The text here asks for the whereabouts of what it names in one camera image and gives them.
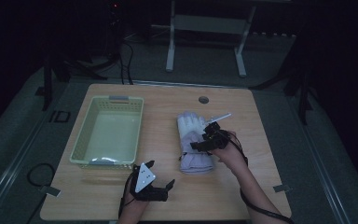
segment white table leg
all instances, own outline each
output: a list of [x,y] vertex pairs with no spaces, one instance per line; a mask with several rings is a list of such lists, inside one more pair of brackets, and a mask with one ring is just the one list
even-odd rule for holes
[[175,1],[171,1],[171,30],[170,30],[170,46],[168,47],[167,66],[165,70],[167,72],[173,71],[173,60],[175,57]]
[[243,26],[241,42],[234,49],[235,59],[237,61],[238,73],[239,73],[240,77],[246,77],[246,70],[245,70],[245,65],[243,63],[242,51],[245,46],[246,38],[248,37],[248,34],[249,34],[249,30],[251,28],[251,24],[252,24],[254,15],[255,15],[255,7],[252,7],[251,12],[248,17],[248,20],[246,21],[246,23]]

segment dark background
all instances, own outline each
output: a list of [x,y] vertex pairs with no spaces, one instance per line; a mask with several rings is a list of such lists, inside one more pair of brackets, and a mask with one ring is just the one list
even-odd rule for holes
[[[117,15],[146,37],[151,23],[169,24],[170,1],[126,2],[117,1],[117,13],[122,12]],[[200,9],[190,1],[178,10],[242,17],[235,7],[238,2],[215,1]],[[43,65],[51,46],[85,61],[92,53],[117,50],[104,44],[111,4],[0,1],[0,116],[25,80]],[[358,171],[358,1],[257,4],[252,32],[297,35],[287,60],[311,62],[311,86]]]

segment wooden table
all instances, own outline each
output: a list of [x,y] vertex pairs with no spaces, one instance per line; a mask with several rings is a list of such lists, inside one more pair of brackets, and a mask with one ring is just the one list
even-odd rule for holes
[[[249,167],[262,189],[285,215],[291,210],[284,192],[274,186],[281,179],[269,148],[255,100],[248,90],[93,84],[89,87],[69,137],[52,187],[62,191],[58,198],[46,198],[40,216],[45,220],[117,220],[119,201],[128,172],[81,169],[69,162],[76,136],[93,95],[129,95],[145,98],[137,164],[154,160],[151,171],[157,176],[154,187],[163,188],[172,179],[167,202],[152,202],[143,220],[236,220],[249,219],[241,200],[239,184],[228,168],[217,162],[206,175],[186,175],[179,171],[181,154],[176,116],[194,111],[209,119],[228,112],[219,121],[224,130],[237,133]],[[208,104],[199,102],[209,98]]]

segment gray floor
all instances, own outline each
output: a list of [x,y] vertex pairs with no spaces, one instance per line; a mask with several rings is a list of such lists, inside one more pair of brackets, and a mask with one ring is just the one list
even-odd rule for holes
[[[131,77],[135,85],[158,82],[246,88],[276,75],[294,41],[285,36],[250,36],[242,54],[248,72],[248,77],[243,78],[238,76],[234,61],[234,42],[210,45],[178,38],[174,70],[166,73],[168,39],[162,32],[149,42],[140,42],[136,35],[127,38],[133,48]],[[126,46],[123,58],[124,62],[130,59],[130,48]],[[119,71],[116,64],[99,73],[109,77],[106,83],[120,83]],[[42,112],[43,98],[34,95],[43,84],[42,75],[40,70],[30,77],[0,118],[0,180],[7,167],[14,166],[10,163],[19,151],[27,152],[22,154],[16,178],[8,181],[10,184],[0,195],[0,223],[26,223],[33,215],[43,195],[26,176],[41,162],[58,165],[87,87],[96,82],[80,76],[74,76],[69,83],[54,82],[54,102]],[[282,81],[254,91],[254,96],[282,182],[291,188],[287,197],[292,219],[295,223],[358,223],[358,176],[334,127],[311,97],[309,124],[302,125],[296,115],[297,98],[284,96],[284,84]],[[51,120],[54,110],[71,112],[69,121]],[[33,133],[37,133],[35,138],[29,138]],[[38,170],[33,178],[49,182],[51,175],[47,172]],[[51,223],[87,222],[99,223]],[[50,222],[42,220],[36,210],[30,223]]]

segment small round hole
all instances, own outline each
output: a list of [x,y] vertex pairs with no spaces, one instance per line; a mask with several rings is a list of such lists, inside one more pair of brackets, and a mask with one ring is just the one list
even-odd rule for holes
[[200,103],[202,103],[204,105],[209,103],[209,99],[206,96],[200,96],[199,101],[200,101]]

